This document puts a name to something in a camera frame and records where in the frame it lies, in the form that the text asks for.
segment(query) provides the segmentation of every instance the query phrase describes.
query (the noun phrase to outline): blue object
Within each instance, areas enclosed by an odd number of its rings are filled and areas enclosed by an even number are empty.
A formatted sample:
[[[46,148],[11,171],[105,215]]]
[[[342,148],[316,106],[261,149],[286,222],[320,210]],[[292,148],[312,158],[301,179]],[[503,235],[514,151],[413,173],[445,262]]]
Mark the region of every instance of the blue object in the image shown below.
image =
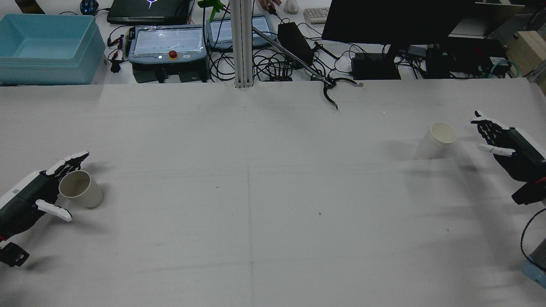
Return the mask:
[[[521,71],[519,70],[519,66],[516,63],[514,63],[514,62],[512,62],[510,60],[502,60],[499,63],[496,63],[495,65],[493,65],[493,67],[491,68],[491,71],[487,75],[487,78],[490,78],[491,75],[493,74],[493,72],[495,71],[495,68],[497,66],[499,66],[500,64],[503,64],[503,63],[510,63],[515,67],[515,70],[516,70],[516,73],[517,73],[516,76],[515,76],[516,78],[519,78],[521,76]]]
[[[525,261],[521,270],[527,277],[546,289],[546,273],[529,261]]]
[[[80,12],[82,15],[94,15],[99,7],[96,0],[81,0]]]
[[[93,16],[7,14],[0,42],[8,85],[90,84],[105,49]]]

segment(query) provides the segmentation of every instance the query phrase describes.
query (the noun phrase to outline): keyboard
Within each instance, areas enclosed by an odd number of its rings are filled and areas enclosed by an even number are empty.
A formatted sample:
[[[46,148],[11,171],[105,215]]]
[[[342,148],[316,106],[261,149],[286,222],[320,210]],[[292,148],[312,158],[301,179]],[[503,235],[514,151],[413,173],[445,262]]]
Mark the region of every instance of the keyboard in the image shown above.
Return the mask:
[[[309,8],[304,10],[304,17],[308,23],[316,25],[326,23],[326,17],[330,8]]]

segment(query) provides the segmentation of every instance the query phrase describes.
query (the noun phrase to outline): white table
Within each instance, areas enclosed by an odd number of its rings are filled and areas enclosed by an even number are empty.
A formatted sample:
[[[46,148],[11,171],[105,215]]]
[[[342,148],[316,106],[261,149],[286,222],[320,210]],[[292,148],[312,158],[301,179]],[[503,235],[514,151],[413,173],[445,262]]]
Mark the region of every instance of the white table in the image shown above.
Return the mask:
[[[475,109],[546,144],[546,99],[512,80],[0,87],[0,187],[59,158],[104,202],[11,241],[0,306],[544,306],[520,271],[541,204],[468,120]],[[451,123],[442,158],[414,160]],[[525,247],[544,238],[540,217]]]

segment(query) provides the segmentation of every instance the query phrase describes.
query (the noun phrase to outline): computer mouse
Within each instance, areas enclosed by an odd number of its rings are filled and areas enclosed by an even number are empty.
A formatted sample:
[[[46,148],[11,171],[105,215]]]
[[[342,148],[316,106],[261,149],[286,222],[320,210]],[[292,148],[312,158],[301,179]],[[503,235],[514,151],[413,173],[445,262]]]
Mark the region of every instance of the computer mouse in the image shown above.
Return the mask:
[[[99,3],[96,0],[81,0],[80,12],[82,15],[94,15],[99,7]]]
[[[296,0],[287,0],[284,4],[284,12],[288,14],[297,14],[300,6]]]

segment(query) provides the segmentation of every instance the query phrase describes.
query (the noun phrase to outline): robot finger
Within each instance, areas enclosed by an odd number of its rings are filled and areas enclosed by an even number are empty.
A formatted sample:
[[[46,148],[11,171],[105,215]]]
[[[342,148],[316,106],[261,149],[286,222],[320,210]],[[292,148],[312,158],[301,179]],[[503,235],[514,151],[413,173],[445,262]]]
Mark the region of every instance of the robot finger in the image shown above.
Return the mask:
[[[75,168],[80,167],[80,163],[89,156],[88,151],[81,151],[74,153],[64,159],[59,160],[52,167],[45,171],[45,174],[48,176],[58,176],[64,177],[66,174],[74,170]]]
[[[57,207],[53,204],[50,204],[46,202],[45,200],[42,200],[42,199],[36,200],[36,206],[38,206],[38,210],[43,211],[45,213],[53,214],[67,222],[70,222],[72,220],[72,214],[70,214],[68,210],[61,207]]]
[[[515,150],[513,149],[496,147],[496,146],[491,146],[488,144],[478,144],[477,148],[485,152],[490,152],[491,154],[494,154],[494,155],[506,156],[506,157],[512,157],[515,153]]]
[[[509,127],[503,125],[501,122],[497,121],[496,119],[492,119],[490,117],[487,117],[483,114],[483,112],[477,110],[474,112],[474,115],[476,117],[474,117],[473,119],[470,120],[470,123],[476,123],[476,124],[480,124],[480,123],[483,123],[484,121],[486,122],[491,122],[492,124],[494,125],[498,125],[501,129],[503,130],[508,130]]]

